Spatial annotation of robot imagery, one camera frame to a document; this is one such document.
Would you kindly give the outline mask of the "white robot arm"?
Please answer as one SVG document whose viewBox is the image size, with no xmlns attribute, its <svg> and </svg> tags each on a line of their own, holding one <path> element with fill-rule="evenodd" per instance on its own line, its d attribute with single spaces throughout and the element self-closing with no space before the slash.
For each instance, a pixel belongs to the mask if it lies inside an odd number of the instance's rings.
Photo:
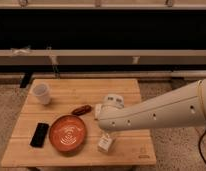
<svg viewBox="0 0 206 171">
<path fill-rule="evenodd" d="M 122 109 L 105 100 L 98 125 L 105 131 L 206 125 L 206 79 Z"/>
</svg>

